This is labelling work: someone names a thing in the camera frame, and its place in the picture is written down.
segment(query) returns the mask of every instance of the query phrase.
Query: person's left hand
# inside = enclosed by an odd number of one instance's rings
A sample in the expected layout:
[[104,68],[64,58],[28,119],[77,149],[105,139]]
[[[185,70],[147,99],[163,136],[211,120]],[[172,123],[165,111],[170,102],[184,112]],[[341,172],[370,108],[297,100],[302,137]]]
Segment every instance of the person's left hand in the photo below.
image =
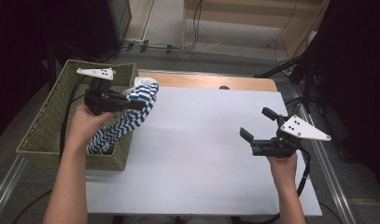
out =
[[70,134],[67,139],[75,139],[77,143],[86,146],[102,124],[115,116],[117,113],[111,112],[95,116],[85,105],[78,105],[71,121]]

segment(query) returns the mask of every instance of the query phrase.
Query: white bracket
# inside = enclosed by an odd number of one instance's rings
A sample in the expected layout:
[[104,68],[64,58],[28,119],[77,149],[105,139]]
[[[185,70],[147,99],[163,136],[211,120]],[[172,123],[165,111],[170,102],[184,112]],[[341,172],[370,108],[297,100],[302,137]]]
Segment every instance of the white bracket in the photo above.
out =
[[329,135],[323,133],[296,115],[292,116],[288,121],[286,121],[285,124],[280,127],[280,130],[298,138],[316,139],[321,141],[331,140],[331,137]]
[[99,77],[102,79],[113,80],[114,79],[114,71],[112,68],[104,68],[104,69],[77,69],[77,73],[89,77]]

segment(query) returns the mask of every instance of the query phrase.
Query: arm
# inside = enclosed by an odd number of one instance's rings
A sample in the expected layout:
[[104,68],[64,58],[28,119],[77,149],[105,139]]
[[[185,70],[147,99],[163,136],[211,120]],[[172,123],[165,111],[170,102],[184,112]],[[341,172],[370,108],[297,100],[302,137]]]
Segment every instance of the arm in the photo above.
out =
[[295,186],[297,154],[294,153],[287,159],[278,159],[275,157],[267,157],[267,159],[269,163],[271,163],[271,172],[279,197],[282,223],[306,223],[305,217],[303,216],[303,208],[301,207]]
[[85,105],[77,107],[70,134],[64,145],[62,161],[44,216],[44,224],[87,223],[85,150],[103,122],[114,115],[104,113],[94,116]]

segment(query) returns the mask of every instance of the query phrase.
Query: person's right hand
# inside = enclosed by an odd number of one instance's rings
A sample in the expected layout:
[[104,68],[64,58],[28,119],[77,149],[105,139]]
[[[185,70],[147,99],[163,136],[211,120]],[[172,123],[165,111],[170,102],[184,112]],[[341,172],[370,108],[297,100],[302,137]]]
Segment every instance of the person's right hand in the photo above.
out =
[[285,159],[267,157],[269,163],[271,163],[271,172],[277,189],[296,188],[297,158],[296,153]]

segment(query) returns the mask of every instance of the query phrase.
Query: hand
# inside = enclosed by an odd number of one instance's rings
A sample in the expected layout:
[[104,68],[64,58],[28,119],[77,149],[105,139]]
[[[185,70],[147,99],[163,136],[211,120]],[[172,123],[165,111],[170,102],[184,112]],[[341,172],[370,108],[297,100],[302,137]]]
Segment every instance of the hand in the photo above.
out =
[[85,105],[78,105],[71,121],[67,142],[75,142],[82,146],[88,145],[102,124],[115,116],[117,113],[111,112],[95,116]]
[[274,184],[278,190],[295,187],[295,173],[297,171],[297,154],[294,153],[290,158],[278,159],[267,157],[271,163],[271,172],[274,177]]

